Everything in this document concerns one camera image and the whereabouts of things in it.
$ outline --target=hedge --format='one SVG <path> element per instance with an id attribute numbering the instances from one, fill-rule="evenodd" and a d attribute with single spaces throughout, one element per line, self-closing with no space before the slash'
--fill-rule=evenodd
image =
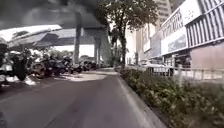
<path id="1" fill-rule="evenodd" d="M 172 79 L 122 70 L 122 78 L 148 104 L 158 108 L 170 128 L 224 128 L 221 86 L 178 86 Z"/>

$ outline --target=railing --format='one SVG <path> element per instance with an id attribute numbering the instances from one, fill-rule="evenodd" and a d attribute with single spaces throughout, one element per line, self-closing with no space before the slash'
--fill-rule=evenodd
<path id="1" fill-rule="evenodd" d="M 128 69 L 135 69 L 147 72 L 153 76 L 161 76 L 172 78 L 180 85 L 184 82 L 188 83 L 215 83 L 224 84 L 224 70 L 214 69 L 198 69 L 198 68 L 178 68 L 175 67 L 127 67 Z"/>

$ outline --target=road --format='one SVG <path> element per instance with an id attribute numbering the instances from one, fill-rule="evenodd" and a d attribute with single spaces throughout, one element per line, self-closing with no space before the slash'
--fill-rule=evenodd
<path id="1" fill-rule="evenodd" d="M 109 69 L 47 78 L 0 95 L 0 127 L 140 128 L 125 95 Z"/>

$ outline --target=white car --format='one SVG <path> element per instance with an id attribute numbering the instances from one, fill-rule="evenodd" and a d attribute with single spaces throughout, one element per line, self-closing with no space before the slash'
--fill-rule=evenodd
<path id="1" fill-rule="evenodd" d="M 174 67 L 165 65 L 164 63 L 156 60 L 142 61 L 140 64 L 140 69 L 144 71 L 148 69 L 151 74 L 159 73 L 172 76 L 174 73 Z"/>

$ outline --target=signboard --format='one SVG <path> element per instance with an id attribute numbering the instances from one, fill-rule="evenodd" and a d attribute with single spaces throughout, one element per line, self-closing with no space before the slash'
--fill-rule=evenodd
<path id="1" fill-rule="evenodd" d="M 183 27 L 161 41 L 162 55 L 188 48 L 187 31 Z"/>
<path id="2" fill-rule="evenodd" d="M 186 0 L 180 6 L 180 13 L 182 15 L 183 24 L 186 25 L 202 15 L 202 11 L 198 0 Z"/>

